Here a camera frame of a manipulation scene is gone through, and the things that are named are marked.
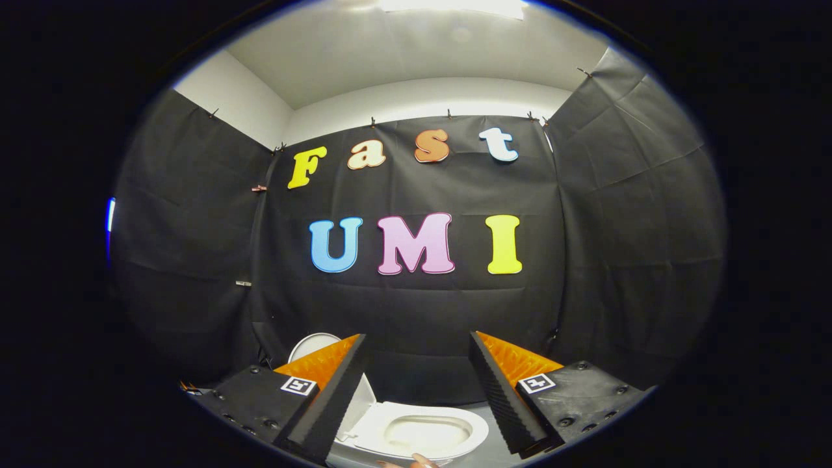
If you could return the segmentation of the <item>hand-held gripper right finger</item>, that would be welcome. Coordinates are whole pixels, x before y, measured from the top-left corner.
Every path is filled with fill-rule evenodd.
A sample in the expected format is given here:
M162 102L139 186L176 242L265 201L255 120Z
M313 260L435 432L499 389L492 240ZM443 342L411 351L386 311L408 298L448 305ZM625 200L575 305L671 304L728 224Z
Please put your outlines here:
M585 359L559 364L481 331L469 335L469 361L509 452L521 458L579 443L653 392Z

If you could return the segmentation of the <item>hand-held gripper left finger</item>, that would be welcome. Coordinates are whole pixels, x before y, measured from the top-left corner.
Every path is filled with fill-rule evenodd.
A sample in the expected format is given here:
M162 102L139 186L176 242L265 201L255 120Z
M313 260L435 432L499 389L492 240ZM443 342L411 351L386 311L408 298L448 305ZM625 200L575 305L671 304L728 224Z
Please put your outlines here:
M365 373L366 340L355 334L277 369L253 365L187 396L242 436L324 466Z

